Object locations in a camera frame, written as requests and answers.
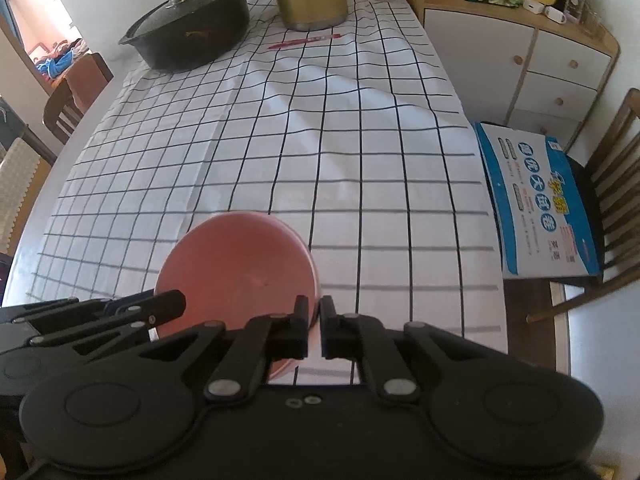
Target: tablecloth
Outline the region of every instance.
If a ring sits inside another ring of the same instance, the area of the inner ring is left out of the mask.
[[[505,351],[478,144],[407,2],[348,0],[340,38],[280,50],[318,33],[285,29],[275,0],[248,3],[246,38],[214,63],[127,76],[63,186],[30,297],[147,290],[190,229],[258,210],[308,241],[338,312]],[[316,348],[281,381],[352,376]]]

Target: wooden countertop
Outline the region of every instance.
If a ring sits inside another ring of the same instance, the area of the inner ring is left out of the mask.
[[[480,2],[468,2],[466,0],[424,0],[425,9],[450,10],[453,12],[466,12],[488,18],[507,20],[519,23],[537,30],[545,30],[569,40],[577,41],[595,50],[599,50],[615,59],[618,56],[620,46],[611,33],[605,29],[601,38],[590,38],[573,23],[556,23],[542,14],[533,14],[523,7],[503,7],[499,5],[484,4]]]

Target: pot lid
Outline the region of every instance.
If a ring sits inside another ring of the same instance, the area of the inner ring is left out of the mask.
[[[169,0],[167,3],[156,7],[148,13],[148,15],[140,21],[140,24],[130,31],[128,36],[130,38],[142,36],[152,30],[173,23],[214,1],[215,0]]]

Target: pink bowl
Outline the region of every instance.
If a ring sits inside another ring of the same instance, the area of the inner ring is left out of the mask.
[[[208,320],[242,328],[255,316],[291,313],[296,296],[309,298],[309,319],[320,296],[318,273],[306,244],[284,222],[253,211],[224,213],[187,233],[169,253],[156,294],[186,297],[177,319],[158,327],[164,337]],[[291,362],[274,363],[271,376]]]

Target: brown cloth on chair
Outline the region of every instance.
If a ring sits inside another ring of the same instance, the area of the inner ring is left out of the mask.
[[[100,92],[107,86],[107,78],[91,55],[82,56],[65,73],[76,106],[85,114]]]

